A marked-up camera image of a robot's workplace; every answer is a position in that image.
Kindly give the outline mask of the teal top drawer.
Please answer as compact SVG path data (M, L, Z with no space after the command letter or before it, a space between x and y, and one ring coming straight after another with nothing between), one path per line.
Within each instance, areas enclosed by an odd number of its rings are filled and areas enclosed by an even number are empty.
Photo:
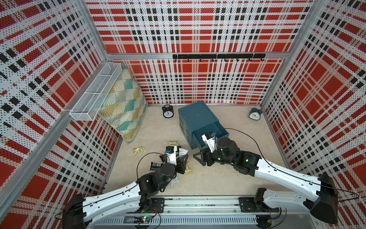
M225 130L225 128L221 125L219 121L214 122L212 124L205 125L195 131L192 132L192 142L191 149L199 148L205 149L208 148L207 144L204 142L203 137L207 134L207 139L212 137L216 137L217 139L223 137L229 137L229 133Z

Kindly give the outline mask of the white cookie packet orange print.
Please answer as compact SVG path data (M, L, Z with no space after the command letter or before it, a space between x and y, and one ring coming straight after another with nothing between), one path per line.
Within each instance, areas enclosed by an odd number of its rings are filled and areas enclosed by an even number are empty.
M179 157L183 157L184 155L187 155L188 150L179 148Z

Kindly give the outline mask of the teal drawer cabinet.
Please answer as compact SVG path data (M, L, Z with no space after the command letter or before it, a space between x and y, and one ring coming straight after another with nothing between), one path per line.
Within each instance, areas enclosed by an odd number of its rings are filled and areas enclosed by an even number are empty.
M217 138L228 137L229 133L203 101L178 109L180 129L191 149L204 149L207 145L202 136L208 132Z

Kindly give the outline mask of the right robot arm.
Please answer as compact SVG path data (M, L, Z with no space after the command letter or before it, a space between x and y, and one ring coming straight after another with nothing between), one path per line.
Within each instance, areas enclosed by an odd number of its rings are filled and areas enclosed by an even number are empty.
M305 210L322 222L338 223L338 191L326 173L315 177L292 171L258 154L240 150L236 142L227 137L211 138L206 144L206 149L193 155L202 166L228 164L240 174L267 179L290 189L289 192L278 193L267 188L258 189L257 205Z

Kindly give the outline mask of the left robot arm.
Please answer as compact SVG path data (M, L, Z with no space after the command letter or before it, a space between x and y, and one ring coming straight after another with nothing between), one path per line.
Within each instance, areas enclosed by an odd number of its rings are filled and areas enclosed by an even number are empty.
M189 155L178 158L176 165L163 163L156 171L145 174L120 189L97 196L73 195L63 208L63 229L87 229L119 213L148 210L151 197L164 192L176 175L184 174Z

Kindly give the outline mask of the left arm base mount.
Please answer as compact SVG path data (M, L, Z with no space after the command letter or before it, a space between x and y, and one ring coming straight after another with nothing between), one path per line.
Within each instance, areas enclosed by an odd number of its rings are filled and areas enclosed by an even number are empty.
M163 213L165 208L165 198L143 198L140 200L139 206L140 208L136 211L136 213Z

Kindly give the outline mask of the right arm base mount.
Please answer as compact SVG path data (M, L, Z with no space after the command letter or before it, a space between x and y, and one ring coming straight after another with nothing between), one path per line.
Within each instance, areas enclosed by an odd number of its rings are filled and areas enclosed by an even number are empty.
M254 197L239 197L239 207L242 213L279 212L279 208L270 208L264 203L266 188L258 188Z

